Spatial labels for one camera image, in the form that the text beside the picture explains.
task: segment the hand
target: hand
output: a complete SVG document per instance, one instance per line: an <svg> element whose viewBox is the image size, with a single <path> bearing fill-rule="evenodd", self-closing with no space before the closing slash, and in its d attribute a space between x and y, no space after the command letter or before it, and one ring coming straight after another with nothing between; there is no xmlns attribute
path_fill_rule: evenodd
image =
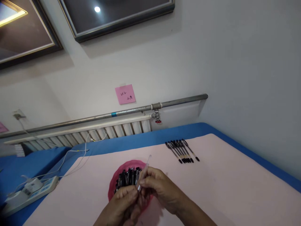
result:
<svg viewBox="0 0 301 226"><path fill-rule="evenodd" d="M160 204L171 214L177 214L183 207L184 201L189 199L161 170L149 167L146 178L139 180L143 187L141 193L145 198L139 197L140 206L154 195Z"/></svg>
<svg viewBox="0 0 301 226"><path fill-rule="evenodd" d="M136 186L120 188L106 205L94 226L131 226L137 223L140 207Z"/></svg>

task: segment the bundle of pens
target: bundle of pens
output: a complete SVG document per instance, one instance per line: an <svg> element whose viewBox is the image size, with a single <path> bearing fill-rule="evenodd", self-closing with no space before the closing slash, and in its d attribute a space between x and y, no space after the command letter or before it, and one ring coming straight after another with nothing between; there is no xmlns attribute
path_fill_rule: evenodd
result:
<svg viewBox="0 0 301 226"><path fill-rule="evenodd" d="M125 169L122 173L119 174L119 178L116 181L116 190L114 190L114 194L120 189L121 187L129 186L129 185L137 185L137 181L139 179L139 175L141 172L141 168L129 168L127 172Z"/></svg>
<svg viewBox="0 0 301 226"><path fill-rule="evenodd" d="M190 149L188 146L188 143L182 139L182 140L176 140L176 141L168 141L165 142L166 146L174 153L174 155L177 157L179 162L183 163L194 163L193 159L191 158L190 154L188 153L187 148L191 151L191 153L194 155L195 159L197 161L200 161L199 158L194 154L194 152Z"/></svg>

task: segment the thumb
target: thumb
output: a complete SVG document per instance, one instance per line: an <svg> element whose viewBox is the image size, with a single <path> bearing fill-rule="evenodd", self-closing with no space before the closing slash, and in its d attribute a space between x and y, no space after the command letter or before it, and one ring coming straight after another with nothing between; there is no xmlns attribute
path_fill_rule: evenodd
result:
<svg viewBox="0 0 301 226"><path fill-rule="evenodd" d="M160 181L156 180L153 177L147 177L143 180L140 180L139 184L144 188L152 188L155 191L157 191L161 187Z"/></svg>
<svg viewBox="0 0 301 226"><path fill-rule="evenodd" d="M132 204L135 203L138 197L138 190L134 189L130 191L126 196L118 201L118 208L120 211L126 211Z"/></svg>

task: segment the blue bed sheet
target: blue bed sheet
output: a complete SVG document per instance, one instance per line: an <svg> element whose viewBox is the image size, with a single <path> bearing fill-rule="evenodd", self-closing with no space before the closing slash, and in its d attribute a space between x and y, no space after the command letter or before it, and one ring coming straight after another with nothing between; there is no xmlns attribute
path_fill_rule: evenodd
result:
<svg viewBox="0 0 301 226"><path fill-rule="evenodd" d="M47 173L65 154L68 147L52 148L32 152L26 157L6 156L0 158L0 204L6 200L6 194L25 182L21 175L29 178Z"/></svg>
<svg viewBox="0 0 301 226"><path fill-rule="evenodd" d="M297 180L293 176L274 166L267 160L263 159L259 155L240 145L233 139L229 138L225 134L221 133L217 129L206 123L195 123L185 126L179 126L175 128L169 128L164 130L157 130L148 133L137 134L135 136L126 136L119 137L114 139L107 139L101 142L90 142L87 143L87 152L86 156L90 155L99 155L99 154L107 154L113 152L120 152L135 148L148 147L158 144L164 144L168 140L179 140L179 139L192 139L195 137L204 136L207 134L214 134L218 136L220 139L224 140L234 148L238 149L248 157L255 160L261 166L269 170L271 173L288 183L294 189L301 193L301 181ZM72 150L84 150L85 144L79 144L72 148ZM63 176L69 168L74 164L74 162L81 156L83 156L83 152L69 152L66 156L65 162L61 169L53 173L51 175L47 175L44 178L50 178L55 175ZM50 172L56 171L59 166L62 164L63 159L61 159L51 170ZM45 197L37 200L21 211L15 213L14 215L8 218L8 222L12 223L12 225L21 226L28 219L28 217L35 211L38 205L43 201Z"/></svg>

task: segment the white cable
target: white cable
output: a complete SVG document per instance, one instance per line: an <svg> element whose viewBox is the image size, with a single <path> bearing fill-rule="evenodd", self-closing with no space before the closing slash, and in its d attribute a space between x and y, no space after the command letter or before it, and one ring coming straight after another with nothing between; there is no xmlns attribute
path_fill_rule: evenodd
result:
<svg viewBox="0 0 301 226"><path fill-rule="evenodd" d="M42 139L40 139L40 138L38 138L38 137L36 137L36 136L30 134L30 133L27 132L26 129L24 128L23 123L22 123L20 120L18 120L18 122L21 124L23 131L24 131L25 133L27 133L28 135L30 135L30 136L32 136L32 137L34 137L34 138L36 138L36 139L38 139L38 140L40 140L40 141L46 143L46 144L51 144L51 145L56 146L56 147L58 147L58 148L60 147L60 146L57 146L56 144L54 144L54 143L52 143L52 142L48 142L48 141L42 140Z"/></svg>
<svg viewBox="0 0 301 226"><path fill-rule="evenodd" d="M35 179L35 178L38 178L38 177L41 177L41 176L45 176L45 175L48 175L48 174L52 174L52 173L55 173L55 172L59 171L60 168L62 167L62 165L64 164L64 161L65 161L65 158L66 158L68 152L79 152L79 151L85 151L85 150L77 150L77 151L69 150L69 151L67 151L66 154L65 154L65 156L64 156L62 164L60 165L60 167L56 171L53 171L51 173L42 174L42 175L36 176L36 177L34 177L32 179Z"/></svg>
<svg viewBox="0 0 301 226"><path fill-rule="evenodd" d="M92 131L90 131L90 132L88 133L88 136L87 136L86 142L85 142L85 149L84 149L84 150L77 150L77 151L69 150L69 151L67 151L66 154L65 154L65 156L64 156L64 159L63 159L62 164L60 165L60 167L59 167L56 171L53 171L53 172L51 172L51 173L46 173L46 174L43 174L43 175L39 175L39 176L36 176L36 177L34 177L34 178L32 178L32 179L35 179L35 178L38 178L38 177L41 177L41 176L45 176L45 175L48 175L48 174L52 174L52 173L55 173L55 172L59 171L60 168L62 167L64 161L65 161L65 158L66 158L68 152L79 152L79 151L84 151L84 152L85 152L84 156L82 157L82 159L80 160L80 162L78 163L78 165L73 169L73 170L75 170L75 169L80 165L81 161L83 160L83 158L85 157L85 155L86 155L86 153L87 153L87 140L88 140L89 134L90 134L91 132L93 132L94 130L92 130ZM73 170L71 170L71 172L68 173L67 175L60 176L60 177L68 176L68 175L70 175L70 174L72 174L72 173L74 173L74 172L77 171L77 170L75 170L74 172L72 172ZM12 193L9 193L8 195L11 195L11 194L16 193L17 189L18 189L21 185L23 185L23 184L25 184L25 183L27 183L27 181L24 182L24 183L21 183L20 185L18 185L17 188L16 188L16 190L15 190L14 192L12 192Z"/></svg>
<svg viewBox="0 0 301 226"><path fill-rule="evenodd" d="M88 137L89 137L89 134L90 134L91 132L93 132L94 130L91 130L91 131L88 133L88 136L87 136L87 138L86 138L86 143L85 143L85 150L87 149L87 139L88 139ZM79 163L77 164L77 166L76 166L73 170L75 170L75 169L80 165L80 163L81 163L81 161L84 159L85 155L86 155L86 151L85 151L85 154L84 154L84 156L82 157L82 159L79 161ZM68 175L70 175L70 174L72 174L72 173L78 171L80 168L78 168L78 169L75 170L75 171L71 170L71 172L68 173L67 175L60 176L60 177L68 176Z"/></svg>

